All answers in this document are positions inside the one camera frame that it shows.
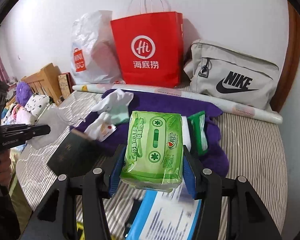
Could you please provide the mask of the person left hand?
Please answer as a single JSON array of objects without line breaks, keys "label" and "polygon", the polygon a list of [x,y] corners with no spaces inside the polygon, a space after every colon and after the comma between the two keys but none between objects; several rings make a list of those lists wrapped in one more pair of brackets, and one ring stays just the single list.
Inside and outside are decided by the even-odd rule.
[{"label": "person left hand", "polygon": [[0,185],[8,187],[11,182],[10,149],[0,153]]}]

